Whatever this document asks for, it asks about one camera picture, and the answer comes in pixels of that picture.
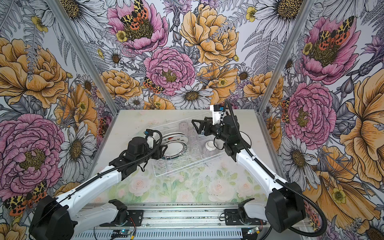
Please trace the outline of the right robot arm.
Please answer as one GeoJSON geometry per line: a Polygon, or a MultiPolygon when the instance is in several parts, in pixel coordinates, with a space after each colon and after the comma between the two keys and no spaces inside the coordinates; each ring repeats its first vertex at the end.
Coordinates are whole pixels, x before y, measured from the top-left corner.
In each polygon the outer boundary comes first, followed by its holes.
{"type": "Polygon", "coordinates": [[[248,171],[268,197],[263,207],[252,199],[241,202],[238,214],[242,222],[266,221],[281,233],[306,218],[304,199],[298,194],[297,186],[288,184],[257,157],[243,139],[236,116],[225,116],[221,123],[214,122],[213,118],[192,120],[192,125],[198,134],[223,141],[226,154],[248,171]]]}

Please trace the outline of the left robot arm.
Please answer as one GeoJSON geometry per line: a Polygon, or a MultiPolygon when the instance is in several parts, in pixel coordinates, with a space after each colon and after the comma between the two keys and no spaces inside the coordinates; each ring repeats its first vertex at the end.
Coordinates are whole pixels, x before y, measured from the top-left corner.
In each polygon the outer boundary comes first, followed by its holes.
{"type": "Polygon", "coordinates": [[[120,183],[138,168],[142,171],[150,159],[161,159],[168,148],[159,131],[134,137],[126,150],[91,179],[55,198],[46,196],[37,205],[29,229],[35,240],[70,240],[75,235],[104,223],[123,224],[127,207],[113,200],[102,207],[83,211],[83,207],[105,190],[120,183]]]}

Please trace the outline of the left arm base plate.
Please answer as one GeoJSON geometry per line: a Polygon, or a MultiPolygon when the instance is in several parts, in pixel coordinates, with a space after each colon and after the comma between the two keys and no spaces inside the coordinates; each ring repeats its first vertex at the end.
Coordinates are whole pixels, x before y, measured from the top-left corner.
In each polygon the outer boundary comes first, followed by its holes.
{"type": "Polygon", "coordinates": [[[101,224],[100,227],[140,227],[143,215],[143,210],[122,210],[111,223],[101,224]]]}

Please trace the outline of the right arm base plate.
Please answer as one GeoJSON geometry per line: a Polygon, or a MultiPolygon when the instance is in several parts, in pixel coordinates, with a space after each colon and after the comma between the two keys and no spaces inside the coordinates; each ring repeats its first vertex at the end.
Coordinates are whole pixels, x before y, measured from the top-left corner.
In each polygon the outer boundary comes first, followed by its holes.
{"type": "Polygon", "coordinates": [[[261,226],[267,223],[266,221],[260,219],[242,219],[239,211],[235,209],[224,210],[224,222],[226,226],[261,226]]]}

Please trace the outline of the white wire dish rack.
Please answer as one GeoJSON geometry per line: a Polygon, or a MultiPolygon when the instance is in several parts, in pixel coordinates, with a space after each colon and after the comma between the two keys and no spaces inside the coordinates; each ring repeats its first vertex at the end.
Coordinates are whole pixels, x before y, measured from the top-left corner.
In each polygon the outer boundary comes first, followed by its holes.
{"type": "Polygon", "coordinates": [[[203,113],[150,127],[161,132],[162,145],[166,146],[164,156],[152,161],[156,177],[170,176],[225,155],[223,150],[218,149],[222,142],[215,140],[214,136],[198,134],[192,124],[192,120],[204,120],[211,116],[211,113],[203,113]]]}

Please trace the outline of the plate green red band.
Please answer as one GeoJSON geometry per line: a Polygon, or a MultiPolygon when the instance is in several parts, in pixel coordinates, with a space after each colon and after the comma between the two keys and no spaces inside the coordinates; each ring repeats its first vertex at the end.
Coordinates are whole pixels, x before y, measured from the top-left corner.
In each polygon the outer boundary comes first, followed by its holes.
{"type": "Polygon", "coordinates": [[[186,143],[174,141],[165,144],[166,149],[163,154],[163,159],[175,159],[182,156],[188,149],[186,143]]]}

